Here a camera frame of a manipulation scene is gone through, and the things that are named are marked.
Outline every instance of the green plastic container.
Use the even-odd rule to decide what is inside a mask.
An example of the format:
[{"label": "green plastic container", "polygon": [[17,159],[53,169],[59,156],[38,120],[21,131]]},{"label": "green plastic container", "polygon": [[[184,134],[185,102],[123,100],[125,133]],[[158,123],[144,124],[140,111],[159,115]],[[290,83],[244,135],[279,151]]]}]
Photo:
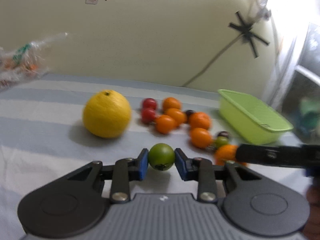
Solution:
[{"label": "green plastic container", "polygon": [[248,142],[268,144],[293,129],[283,116],[252,95],[231,90],[218,90],[220,114]]}]

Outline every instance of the bed sheet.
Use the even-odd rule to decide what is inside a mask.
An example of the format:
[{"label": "bed sheet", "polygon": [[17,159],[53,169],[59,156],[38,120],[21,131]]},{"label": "bed sheet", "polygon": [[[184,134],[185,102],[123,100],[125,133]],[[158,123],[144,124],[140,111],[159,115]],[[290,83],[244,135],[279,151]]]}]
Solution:
[{"label": "bed sheet", "polygon": [[[82,125],[82,109],[86,101],[103,89],[116,90],[127,97],[133,115],[126,133],[118,139],[106,140],[90,134]],[[113,164],[125,157],[136,157],[142,148],[164,142],[182,148],[188,157],[212,159],[212,153],[189,144],[188,127],[164,136],[139,121],[143,98],[158,103],[175,97],[183,109],[210,114],[212,134],[227,130],[232,143],[243,139],[218,114],[219,95],[186,88],[158,84],[48,74],[41,80],[23,84],[0,93],[0,232],[2,240],[17,240],[24,235],[16,215],[20,199],[28,192],[80,167],[92,160]],[[292,134],[284,134],[276,143],[299,145]],[[250,165],[250,168],[292,189],[305,193],[310,179],[303,170]],[[106,182],[103,196],[108,197],[111,183]],[[137,192],[196,194],[195,181],[182,182],[175,168],[160,172],[148,169],[143,182],[131,182],[132,195]],[[223,196],[221,184],[219,195]]]}]

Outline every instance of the hand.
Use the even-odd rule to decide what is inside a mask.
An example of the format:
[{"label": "hand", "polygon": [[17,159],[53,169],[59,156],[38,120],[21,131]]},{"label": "hand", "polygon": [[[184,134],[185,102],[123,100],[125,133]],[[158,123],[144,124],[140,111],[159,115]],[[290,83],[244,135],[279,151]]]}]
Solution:
[{"label": "hand", "polygon": [[320,178],[314,178],[313,185],[307,191],[307,200],[310,216],[302,232],[309,240],[320,240]]}]

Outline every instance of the gray ribbed surface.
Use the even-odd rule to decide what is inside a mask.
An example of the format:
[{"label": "gray ribbed surface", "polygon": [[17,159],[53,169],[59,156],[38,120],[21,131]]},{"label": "gray ribbed surface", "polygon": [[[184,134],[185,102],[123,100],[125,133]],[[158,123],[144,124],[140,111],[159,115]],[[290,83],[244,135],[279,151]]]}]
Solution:
[{"label": "gray ribbed surface", "polygon": [[[27,235],[23,240],[43,238]],[[229,225],[213,204],[195,201],[191,194],[137,194],[127,204],[113,205],[90,231],[68,240],[253,240]],[[294,236],[272,238],[304,240]]]}]

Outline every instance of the silver screw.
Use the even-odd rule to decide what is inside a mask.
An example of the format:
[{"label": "silver screw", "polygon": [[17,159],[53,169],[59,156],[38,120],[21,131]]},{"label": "silver screw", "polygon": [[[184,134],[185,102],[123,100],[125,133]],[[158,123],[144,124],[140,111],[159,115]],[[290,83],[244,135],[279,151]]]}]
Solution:
[{"label": "silver screw", "polygon": [[215,200],[217,197],[214,193],[212,192],[203,192],[200,194],[200,198],[203,200],[203,201],[213,201]]},{"label": "silver screw", "polygon": [[277,158],[277,154],[275,152],[268,152],[267,156],[271,159],[276,159]]},{"label": "silver screw", "polygon": [[124,192],[116,192],[112,194],[112,198],[116,201],[125,201],[128,199],[128,195]]}]

